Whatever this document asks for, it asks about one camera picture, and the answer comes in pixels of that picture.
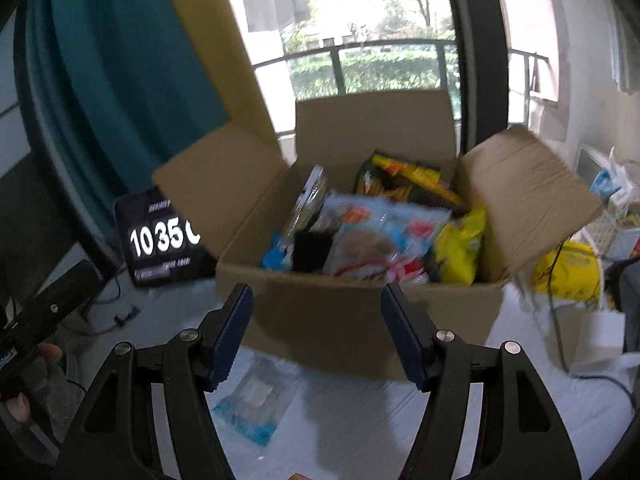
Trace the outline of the left hand grey glove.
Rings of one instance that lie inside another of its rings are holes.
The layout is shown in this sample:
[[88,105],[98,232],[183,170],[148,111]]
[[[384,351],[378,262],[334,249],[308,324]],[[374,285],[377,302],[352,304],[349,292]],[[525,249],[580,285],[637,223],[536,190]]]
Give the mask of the left hand grey glove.
[[20,392],[15,398],[1,401],[14,420],[14,426],[20,429],[32,426],[32,412],[36,411],[35,425],[55,448],[60,447],[63,439],[65,417],[64,396],[53,391],[61,371],[58,362],[62,357],[63,351],[56,344],[38,344],[37,356],[18,382],[26,391]]

